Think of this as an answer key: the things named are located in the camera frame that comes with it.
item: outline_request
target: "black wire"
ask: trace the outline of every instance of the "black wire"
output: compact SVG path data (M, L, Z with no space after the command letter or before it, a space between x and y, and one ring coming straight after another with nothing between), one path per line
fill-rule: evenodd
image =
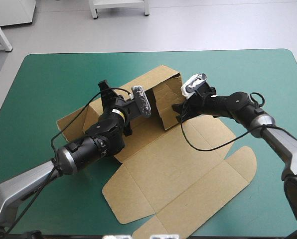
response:
M185 102L183 103L182 112L181 112L181 115L180 115L180 128L181 128L181 130L182 130L182 133L183 133L183 136L184 136L186 142L189 144L189 146L191 146L193 149L195 149L195 150L197 150L197 151L210 152L210 151L217 150L217 149L222 148L222 147L224 147L224 146L226 146L226 145L228 145L228 144L230 144L230 143L232 143L232 142L234 142L234 141L239 140L240 138L246 136L247 134L251 133L252 131L254 131L254 130L258 129L258 128L262 128L262 129L264 129L264 128L274 128L274 129L279 129L279 130L282 130L283 132L285 132L286 134L288 134L288 135L289 135L290 137L292 137L293 139L297 140L296 137L294 137L291 133L289 133L287 130L285 130L285 129L281 128L281 127L278 127L278 126L275 126L275 125L272 125L272 124L264 124L264 125L256 126L256 127L252 128L252 129L246 131L246 132L243 133L242 135L240 135L240 136L238 136L238 137L232 139L231 141L226 142L226 143L224 143L224 144L222 144L222 145L220 145L220 146L217 146L217 147L215 147L215 148L210 148L210 149L200 149L200 148L195 147L191 142L189 142L189 140L188 140L188 138L187 138L187 136L186 136L186 134L185 134L185 132L184 132L184 128L183 128L183 114L184 114L184 108L185 108L185 104L186 104L186 103L187 103L187 101L185 101Z
M82 110L60 131L58 132L52 139L51 139L51 147L53 149L54 152L54 158L55 161L58 162L57 160L57 153L56 153L56 149L54 147L54 140L61 134L63 133L69 126L70 124L72 124L79 116L80 114L86 109L86 107L101 93L108 91L108 90L121 90L124 91L126 93L128 93L129 95L131 94L129 91L122 89L122 88L117 88L117 87L112 87L112 88L107 88L104 89L102 91L100 91L99 93L97 93L94 97L91 98L91 100L89 100L89 102L82 108ZM45 181L43 182L42 186L39 188L39 190L35 193L35 195L33 196L33 198L31 199L31 201L28 203L28 205L23 209L23 211L21 212L21 214L17 217L17 219L12 223L12 225L9 227L9 229L6 231L6 233L3 235L2 239L4 239L7 235L9 235L9 233L11 232L11 230L17 225L17 223L20 221L20 219L23 217L23 215L28 211L28 209L30 208L30 206L33 204L33 202L36 200L36 198L39 196L39 194L41 193L42 189L49 183L49 180L51 179L51 176L53 174L53 172L55 171L55 167L53 167L53 169L51 170L51 172L48 174L47 178L45 179Z

